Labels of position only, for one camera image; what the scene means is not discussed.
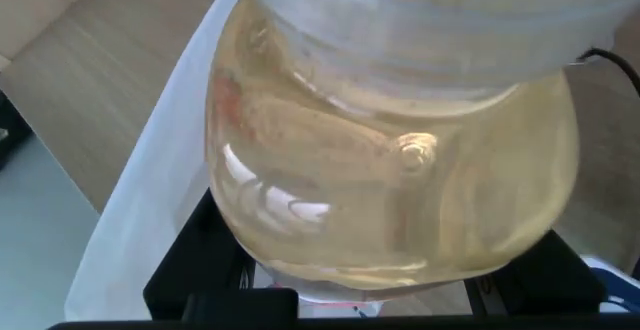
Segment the wooden floor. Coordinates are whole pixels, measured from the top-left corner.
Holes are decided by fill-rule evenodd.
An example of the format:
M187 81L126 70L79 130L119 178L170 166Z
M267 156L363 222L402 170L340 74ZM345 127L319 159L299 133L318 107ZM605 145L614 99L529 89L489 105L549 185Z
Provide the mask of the wooden floor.
M0 74L98 211L213 1L80 0Z
M16 104L101 210L193 30L213 0L81 0L0 74ZM640 16L616 51L640 69ZM640 98L606 63L568 69L581 165L558 232L630 270L640 255ZM470 311L461 283L385 305L383 315Z

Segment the glass jar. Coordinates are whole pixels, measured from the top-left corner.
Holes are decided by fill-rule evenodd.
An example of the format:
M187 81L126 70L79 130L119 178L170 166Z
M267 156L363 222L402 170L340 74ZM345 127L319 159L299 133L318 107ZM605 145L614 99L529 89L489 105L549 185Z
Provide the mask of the glass jar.
M387 8L358 12L381 0L314 1L240 0L218 43L207 158L244 248L301 296L370 300L490 272L542 237L577 172L559 67L487 36L455 48L465 65L412 44L415 23L392 41Z

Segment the white tablecloth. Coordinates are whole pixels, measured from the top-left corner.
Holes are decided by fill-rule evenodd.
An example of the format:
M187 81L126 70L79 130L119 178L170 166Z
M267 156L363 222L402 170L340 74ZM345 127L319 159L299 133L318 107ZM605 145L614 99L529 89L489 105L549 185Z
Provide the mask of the white tablecloth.
M215 0L178 60L89 240L67 320L150 318L142 290L208 187L209 69L236 2Z

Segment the jar lid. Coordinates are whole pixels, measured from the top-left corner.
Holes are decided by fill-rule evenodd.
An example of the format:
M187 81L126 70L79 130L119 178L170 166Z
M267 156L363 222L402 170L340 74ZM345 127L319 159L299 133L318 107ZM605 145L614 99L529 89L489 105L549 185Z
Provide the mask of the jar lid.
M440 87L513 84L610 35L638 0L261 0L314 41Z

